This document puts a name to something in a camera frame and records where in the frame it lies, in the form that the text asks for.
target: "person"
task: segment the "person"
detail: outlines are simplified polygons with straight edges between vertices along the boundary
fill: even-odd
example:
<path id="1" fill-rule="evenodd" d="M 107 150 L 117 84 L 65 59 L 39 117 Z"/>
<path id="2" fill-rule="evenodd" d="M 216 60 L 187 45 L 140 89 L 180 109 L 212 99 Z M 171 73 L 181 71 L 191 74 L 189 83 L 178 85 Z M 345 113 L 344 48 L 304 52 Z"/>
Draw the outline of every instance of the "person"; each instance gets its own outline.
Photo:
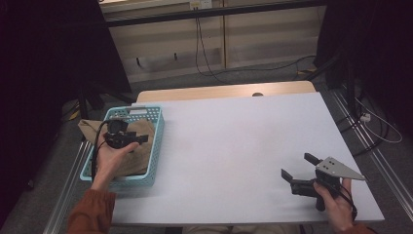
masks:
<path id="1" fill-rule="evenodd" d="M 67 233 L 108 233 L 112 223 L 116 194 L 109 192 L 110 181 L 120 168 L 126 155 L 134 151 L 139 144 L 133 142 L 123 148 L 114 149 L 99 136 L 97 155 L 97 172 L 94 182 L 83 198 L 71 211 L 68 219 Z"/>
<path id="2" fill-rule="evenodd" d="M 104 141 L 103 136 L 99 137 L 100 145 Z M 98 150 L 97 164 L 98 169 L 94 182 L 90 189 L 88 189 L 84 197 L 79 201 L 75 208 L 71 211 L 68 219 L 67 233 L 79 234 L 79 233 L 108 233 L 111 222 L 113 209 L 115 207 L 116 194 L 109 192 L 110 181 L 114 178 L 114 174 L 121 166 L 125 156 L 136 149 L 139 146 L 134 142 L 121 149 L 111 148 L 106 143 L 102 144 Z M 345 189 L 351 194 L 351 180 L 344 178 L 342 181 L 343 194 Z M 324 199 L 325 210 L 328 214 L 328 222 L 335 233 L 340 234 L 373 234 L 372 229 L 369 229 L 362 223 L 354 224 L 352 218 L 352 207 L 342 197 L 333 199 L 328 190 L 314 183 L 314 188 L 318 194 Z M 280 226 L 248 226 L 241 228 L 240 230 L 245 233 L 248 229 L 249 233 L 263 233 L 262 230 L 266 230 L 265 233 L 289 233 L 288 228 Z M 225 228 L 215 227 L 209 228 L 208 231 L 204 231 L 197 228 L 184 228 L 186 233 L 227 233 L 227 231 L 233 231 L 235 233 L 237 228 Z"/>

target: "metal frame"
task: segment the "metal frame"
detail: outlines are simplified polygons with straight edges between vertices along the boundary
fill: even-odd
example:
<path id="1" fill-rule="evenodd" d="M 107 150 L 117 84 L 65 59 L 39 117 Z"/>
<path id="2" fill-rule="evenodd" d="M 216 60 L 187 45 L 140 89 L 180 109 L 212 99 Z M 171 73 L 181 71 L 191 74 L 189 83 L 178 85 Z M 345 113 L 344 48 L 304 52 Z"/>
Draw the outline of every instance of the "metal frame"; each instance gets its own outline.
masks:
<path id="1" fill-rule="evenodd" d="M 72 198 L 74 187 L 79 180 L 79 174 L 82 171 L 82 166 L 85 164 L 85 160 L 92 145 L 88 141 L 83 141 L 79 147 L 78 154 L 67 176 L 66 183 L 60 192 L 57 203 L 52 211 L 51 217 L 46 224 L 46 228 L 43 231 L 44 234 L 58 233 L 61 223 L 63 222 L 64 215 L 67 211 L 67 206 Z"/>
<path id="2" fill-rule="evenodd" d="M 319 7 L 325 6 L 327 3 L 340 4 L 345 3 L 345 0 L 292 0 L 292 1 L 282 1 L 277 3 L 268 4 L 255 4 L 239 7 L 222 7 L 222 8 L 212 8 L 212 9 L 202 9 L 197 11 L 184 11 L 177 13 L 167 13 L 159 14 L 153 16 L 144 17 L 130 17 L 130 18 L 117 18 L 108 19 L 105 22 L 88 22 L 88 23 L 74 23 L 66 24 L 61 26 L 59 29 L 74 28 L 88 29 L 97 27 L 118 27 L 118 26 L 128 26 L 152 22 L 162 22 L 162 21 L 174 21 L 174 20 L 189 20 L 196 18 L 210 18 L 210 17 L 222 17 L 231 16 L 247 13 L 259 13 L 259 12 L 271 12 L 279 10 L 288 9 L 298 9 L 298 8 L 308 8 L 308 7 Z"/>
<path id="3" fill-rule="evenodd" d="M 348 104 L 346 103 L 346 99 L 343 97 L 343 95 L 334 93 L 333 97 L 343 114 L 350 116 L 350 111 L 346 108 Z M 355 123 L 355 120 L 352 117 L 350 117 L 348 121 L 351 125 Z M 373 138 L 362 125 L 360 127 L 355 125 L 354 131 L 364 147 L 367 147 L 374 142 Z M 395 173 L 392 166 L 386 160 L 380 149 L 372 149 L 370 151 L 370 157 L 379 170 L 380 174 L 385 179 L 386 183 L 389 185 L 389 188 L 392 190 L 398 202 L 404 208 L 406 214 L 410 217 L 410 220 L 413 221 L 413 197 L 408 188 Z"/>

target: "black curtain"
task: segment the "black curtain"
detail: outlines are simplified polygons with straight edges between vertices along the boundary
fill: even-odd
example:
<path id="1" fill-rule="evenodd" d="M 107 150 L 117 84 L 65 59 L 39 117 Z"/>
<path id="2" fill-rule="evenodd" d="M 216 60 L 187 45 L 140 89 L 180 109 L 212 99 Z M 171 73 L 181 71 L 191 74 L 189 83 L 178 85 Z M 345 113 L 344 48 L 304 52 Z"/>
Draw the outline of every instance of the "black curtain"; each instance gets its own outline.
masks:
<path id="1" fill-rule="evenodd" d="M 47 157 L 62 105 L 88 82 L 131 90 L 108 28 L 82 28 L 90 21 L 104 22 L 95 0 L 0 0 L 0 226 Z"/>
<path id="2" fill-rule="evenodd" d="M 321 66 L 333 55 L 341 55 L 339 62 L 325 73 L 330 88 L 340 87 L 347 78 L 347 62 L 351 62 L 363 88 L 410 134 L 412 21 L 411 8 L 402 1 L 362 0 L 328 5 L 315 59 L 315 65 Z"/>

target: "cable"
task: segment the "cable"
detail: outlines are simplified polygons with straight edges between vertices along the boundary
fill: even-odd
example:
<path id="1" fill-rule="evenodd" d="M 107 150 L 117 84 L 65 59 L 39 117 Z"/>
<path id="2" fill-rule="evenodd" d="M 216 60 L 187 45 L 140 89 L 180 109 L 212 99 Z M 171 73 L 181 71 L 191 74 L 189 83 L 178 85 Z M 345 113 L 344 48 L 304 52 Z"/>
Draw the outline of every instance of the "cable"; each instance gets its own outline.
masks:
<path id="1" fill-rule="evenodd" d="M 292 78 L 292 80 L 294 81 L 295 79 L 297 79 L 298 77 L 298 62 L 295 62 L 295 76 L 294 78 Z"/>
<path id="2" fill-rule="evenodd" d="M 108 122 L 108 120 L 103 121 L 96 131 L 96 138 L 94 139 L 94 150 L 92 151 L 92 181 L 94 181 L 94 177 L 96 176 L 97 152 L 100 146 L 102 145 L 101 144 L 99 147 L 97 147 L 97 143 L 100 137 L 100 131 L 102 130 L 103 125 L 107 124 Z"/>
<path id="3" fill-rule="evenodd" d="M 100 144 L 100 146 L 97 148 L 97 152 L 99 152 L 100 147 L 101 147 L 104 143 L 106 143 L 106 140 Z"/>
<path id="4" fill-rule="evenodd" d="M 206 49 L 205 49 L 205 47 L 204 47 L 204 40 L 203 40 L 203 33 L 202 33 L 202 30 L 201 30 L 201 22 L 200 22 L 200 19 L 195 18 L 195 21 L 196 21 L 196 23 L 197 23 L 197 52 L 196 52 L 196 55 L 195 55 L 195 63 L 196 63 L 196 65 L 197 65 L 198 71 L 200 72 L 200 74 L 205 75 L 204 73 L 201 72 L 200 68 L 198 67 L 198 45 L 199 45 L 199 37 L 198 37 L 198 35 L 199 35 L 200 38 L 201 38 L 201 44 L 202 44 L 202 46 L 203 46 L 204 58 L 206 59 L 206 66 L 207 66 L 207 69 L 209 70 L 209 72 L 210 72 L 210 74 L 211 74 L 211 75 L 207 75 L 207 76 L 213 76 L 217 81 L 219 81 L 219 82 L 221 82 L 221 83 L 224 83 L 224 84 L 226 84 L 226 85 L 234 85 L 234 84 L 231 84 L 231 83 L 228 83 L 228 82 L 225 82 L 225 81 L 223 81 L 223 80 L 218 79 L 218 77 L 216 77 L 216 75 L 213 74 L 212 70 L 211 70 L 210 67 L 209 67 L 209 63 L 208 63 L 208 61 L 207 61 L 207 54 L 206 54 Z"/>
<path id="5" fill-rule="evenodd" d="M 278 69 L 283 69 L 283 68 L 289 67 L 289 66 L 294 65 L 294 64 L 296 65 L 296 68 L 297 68 L 296 76 L 293 78 L 293 79 L 295 79 L 297 77 L 297 73 L 298 73 L 297 63 L 301 60 L 304 60 L 304 59 L 315 58 L 316 57 L 316 56 L 302 57 L 302 58 L 299 58 L 298 60 L 296 60 L 292 63 L 289 63 L 287 65 L 283 65 L 283 66 L 280 66 L 280 67 L 274 67 L 274 68 L 243 68 L 243 69 L 223 70 L 223 71 L 213 73 L 211 71 L 209 63 L 207 61 L 207 55 L 206 55 L 206 50 L 205 50 L 205 46 L 204 46 L 204 39 L 203 39 L 200 19 L 196 18 L 195 20 L 196 20 L 196 24 L 197 24 L 197 50 L 196 50 L 196 55 L 195 55 L 195 64 L 197 65 L 197 70 L 201 75 L 203 75 L 203 76 L 213 76 L 217 81 L 222 82 L 222 83 L 227 84 L 227 85 L 234 85 L 234 84 L 222 81 L 222 80 L 218 79 L 216 76 L 219 75 L 219 74 L 222 74 L 222 73 L 237 72 L 237 71 L 271 71 L 271 70 L 278 70 Z M 208 71 L 209 71 L 210 74 L 202 72 L 199 68 L 199 65 L 198 65 L 198 52 L 199 52 L 198 49 L 199 49 L 200 39 L 201 39 L 201 44 L 202 44 L 202 47 L 203 47 L 204 58 L 206 60 L 206 66 L 207 66 Z"/>
<path id="6" fill-rule="evenodd" d="M 79 100 L 76 101 L 75 104 L 74 104 L 72 107 L 70 107 L 69 110 L 67 110 L 66 112 L 64 112 L 64 113 L 61 115 L 61 117 L 66 116 L 68 113 L 70 113 L 72 110 L 74 110 L 78 105 L 79 105 Z"/>
<path id="7" fill-rule="evenodd" d="M 355 203 L 354 203 L 354 201 L 353 201 L 353 197 L 350 195 L 350 198 L 348 198 L 346 195 L 344 195 L 341 191 L 338 191 L 334 186 L 331 186 L 329 183 L 326 183 L 326 182 L 324 182 L 324 181 L 322 181 L 322 180 L 320 180 L 320 179 L 318 179 L 317 180 L 317 182 L 319 182 L 321 185 L 323 185 L 324 187 L 328 187 L 329 189 L 331 189 L 331 190 L 333 190 L 335 193 L 337 193 L 340 197 L 342 197 L 346 202 L 348 202 L 349 204 L 350 204 L 350 206 L 352 206 L 352 218 L 353 218 L 353 220 L 355 220 L 356 219 L 356 217 L 357 217 L 357 207 L 356 207 L 356 205 L 355 205 Z"/>
<path id="8" fill-rule="evenodd" d="M 319 18 L 319 7 L 317 7 L 317 16 Z"/>
<path id="9" fill-rule="evenodd" d="M 355 97 L 355 99 L 357 100 L 357 102 L 361 102 L 361 101 L 364 99 L 364 95 L 367 95 L 367 100 L 368 100 L 368 102 L 370 103 L 370 105 L 371 105 L 371 106 L 373 107 L 373 109 L 374 109 L 374 105 L 371 103 L 370 99 L 368 98 L 368 94 L 367 94 L 365 91 L 361 91 L 360 96 L 359 96 L 359 97 Z M 360 117 L 361 117 L 363 106 L 362 106 L 362 105 L 359 105 L 358 107 L 359 107 L 359 113 L 360 113 Z M 349 128 L 340 131 L 340 133 L 344 133 L 346 130 L 352 128 L 352 127 L 353 127 L 356 123 L 358 123 L 358 122 L 359 122 L 359 121 L 354 122 Z M 383 133 L 383 125 L 382 125 L 382 121 L 380 121 L 380 136 L 382 135 L 382 133 Z M 384 134 L 383 138 L 387 137 L 388 133 L 389 133 L 389 128 L 386 128 L 386 131 L 385 131 L 385 134 Z M 353 154 L 353 157 L 357 157 L 357 156 L 359 156 L 359 155 L 362 155 L 362 154 L 364 154 L 364 153 L 366 153 L 366 152 L 374 149 L 375 147 L 377 147 L 377 146 L 378 146 L 379 144 L 381 144 L 382 142 L 383 142 L 383 141 L 382 141 L 380 138 L 376 139 L 372 144 L 368 145 L 367 147 L 365 147 L 364 149 L 362 149 L 362 150 L 359 151 L 358 153 Z"/>
<path id="10" fill-rule="evenodd" d="M 374 229 L 371 228 L 371 227 L 367 227 L 367 229 L 370 230 L 370 231 L 372 231 L 372 232 L 375 233 L 375 234 L 379 234 L 378 232 L 376 232 L 376 230 L 374 230 Z"/>
<path id="11" fill-rule="evenodd" d="M 341 124 L 343 121 L 347 120 L 349 117 L 350 117 L 350 115 L 346 115 L 343 119 L 339 119 L 339 120 L 337 120 L 337 121 L 335 122 L 335 123 L 336 123 L 336 125 Z"/>
<path id="12" fill-rule="evenodd" d="M 364 121 L 364 126 L 365 126 L 365 128 L 366 128 L 368 131 L 370 131 L 370 133 L 371 133 L 372 135 L 374 135 L 374 136 L 378 137 L 379 139 L 381 139 L 381 140 L 383 140 L 383 141 L 385 141 L 385 142 L 388 142 L 388 143 L 400 143 L 400 142 L 403 140 L 403 136 L 401 135 L 401 133 L 400 133 L 395 127 L 393 127 L 393 125 L 391 125 L 389 122 L 387 122 L 386 120 L 382 119 L 380 116 L 378 116 L 378 115 L 376 115 L 375 113 L 373 113 L 371 110 L 369 110 L 367 107 L 365 107 L 365 105 L 364 105 L 361 101 L 359 101 L 358 99 L 356 99 L 356 101 L 357 101 L 362 107 L 364 107 L 364 109 L 367 110 L 370 114 L 374 115 L 376 118 L 378 118 L 378 119 L 380 119 L 381 121 L 383 121 L 384 123 L 386 123 L 386 124 L 387 124 L 389 127 L 391 127 L 396 133 L 398 133 L 398 135 L 400 136 L 400 139 L 399 139 L 399 140 L 388 140 L 388 139 L 385 139 L 385 138 L 383 138 L 383 137 L 381 137 L 381 136 L 378 136 L 378 135 L 377 135 L 376 133 L 374 133 L 370 128 L 368 128 L 366 122 Z"/>
<path id="13" fill-rule="evenodd" d="M 350 199 L 352 199 L 352 201 L 353 201 L 352 193 L 350 193 L 349 190 L 347 190 L 347 188 L 345 188 L 342 184 L 340 184 L 340 188 L 344 189 L 344 191 L 347 192 L 347 195 L 349 195 Z"/>

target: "blue basket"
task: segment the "blue basket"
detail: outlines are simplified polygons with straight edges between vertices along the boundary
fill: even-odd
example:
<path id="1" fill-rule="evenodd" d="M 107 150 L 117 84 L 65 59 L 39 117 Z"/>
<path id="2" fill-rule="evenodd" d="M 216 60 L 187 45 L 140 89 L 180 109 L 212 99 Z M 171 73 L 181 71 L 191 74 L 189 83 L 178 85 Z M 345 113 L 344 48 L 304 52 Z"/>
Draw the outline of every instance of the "blue basket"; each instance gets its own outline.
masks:
<path id="1" fill-rule="evenodd" d="M 123 106 L 111 108 L 107 111 L 104 120 L 112 117 L 128 118 L 125 121 L 132 123 L 139 119 L 147 119 L 151 121 L 155 127 L 155 135 L 152 143 L 151 155 L 149 158 L 148 169 L 144 175 L 131 175 L 116 177 L 112 180 L 111 185 L 121 186 L 137 186 L 146 185 L 152 186 L 155 182 L 156 169 L 158 165 L 159 152 L 161 150 L 162 134 L 164 132 L 164 117 L 160 106 Z M 92 152 L 89 153 L 88 159 L 80 174 L 81 180 L 92 181 L 91 177 L 91 160 Z"/>

